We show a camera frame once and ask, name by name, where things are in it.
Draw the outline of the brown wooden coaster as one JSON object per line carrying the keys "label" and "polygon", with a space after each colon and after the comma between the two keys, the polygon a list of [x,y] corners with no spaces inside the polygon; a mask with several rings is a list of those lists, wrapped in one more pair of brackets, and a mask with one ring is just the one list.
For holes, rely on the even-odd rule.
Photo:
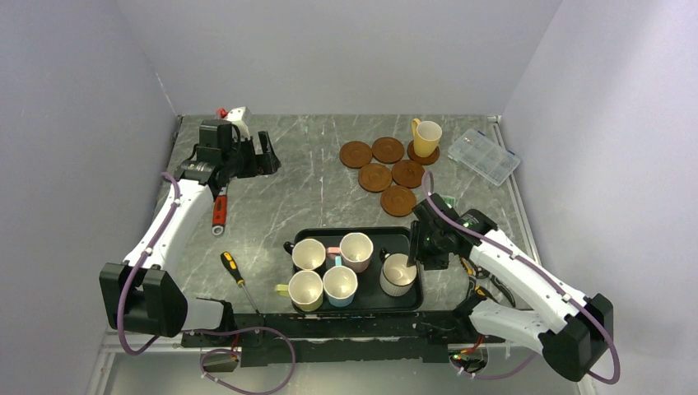
{"label": "brown wooden coaster", "polygon": [[373,153],[365,142],[351,141],[342,145],[339,158],[347,168],[360,169],[372,161]]}
{"label": "brown wooden coaster", "polygon": [[404,145],[394,137],[380,137],[372,144],[373,157],[383,164],[394,164],[400,161],[404,154]]}
{"label": "brown wooden coaster", "polygon": [[410,160],[415,161],[420,165],[432,165],[440,158],[440,149],[436,147],[429,156],[419,156],[414,149],[414,142],[409,142],[407,146],[407,155]]}
{"label": "brown wooden coaster", "polygon": [[382,193],[393,183],[391,169],[380,163],[369,163],[361,167],[358,183],[367,192]]}
{"label": "brown wooden coaster", "polygon": [[405,188],[420,187],[424,173],[423,166],[414,160],[400,160],[391,170],[393,181]]}
{"label": "brown wooden coaster", "polygon": [[381,193],[380,205],[390,216],[405,217],[412,213],[416,205],[416,196],[409,188],[393,185]]}

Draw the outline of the white ribbed mug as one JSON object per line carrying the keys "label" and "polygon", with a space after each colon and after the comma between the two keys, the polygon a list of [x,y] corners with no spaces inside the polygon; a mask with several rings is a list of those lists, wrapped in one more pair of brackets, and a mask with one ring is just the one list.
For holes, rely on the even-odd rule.
{"label": "white ribbed mug", "polygon": [[405,295],[417,279],[417,265],[409,265],[406,254],[390,253],[386,249],[380,250],[379,258],[383,264],[379,279],[383,292],[392,297]]}

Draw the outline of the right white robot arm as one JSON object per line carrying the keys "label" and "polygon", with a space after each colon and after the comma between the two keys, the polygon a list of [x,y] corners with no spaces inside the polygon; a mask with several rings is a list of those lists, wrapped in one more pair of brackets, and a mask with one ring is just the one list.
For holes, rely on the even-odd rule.
{"label": "right white robot arm", "polygon": [[459,215],[434,193],[413,208],[410,257],[426,270],[444,270],[449,255],[489,272],[527,305],[506,307],[470,296],[456,310],[454,332],[465,342],[480,335],[524,346],[564,379],[592,374],[606,351],[619,362],[613,341],[613,305],[604,295],[588,297],[535,263],[489,217],[476,209]]}

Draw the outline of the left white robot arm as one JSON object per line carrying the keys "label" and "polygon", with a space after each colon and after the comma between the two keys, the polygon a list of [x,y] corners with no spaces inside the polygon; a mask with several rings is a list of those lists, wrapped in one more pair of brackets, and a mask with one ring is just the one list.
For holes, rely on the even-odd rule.
{"label": "left white robot arm", "polygon": [[215,345],[230,343],[237,324],[222,300],[186,296],[170,275],[199,221],[233,179],[275,174],[281,167],[268,132],[243,132],[239,121],[205,119],[192,155],[165,172],[170,190],[134,249],[99,275],[105,311],[121,338],[130,332],[174,337],[203,330]]}

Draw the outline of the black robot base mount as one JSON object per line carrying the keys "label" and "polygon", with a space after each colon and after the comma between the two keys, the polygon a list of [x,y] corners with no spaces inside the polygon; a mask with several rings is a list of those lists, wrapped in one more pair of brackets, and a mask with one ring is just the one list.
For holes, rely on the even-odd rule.
{"label": "black robot base mount", "polygon": [[186,348],[240,352],[244,367],[285,363],[420,360],[444,363],[482,337],[460,309],[371,314],[243,314],[224,308],[222,324],[208,333],[185,330]]}

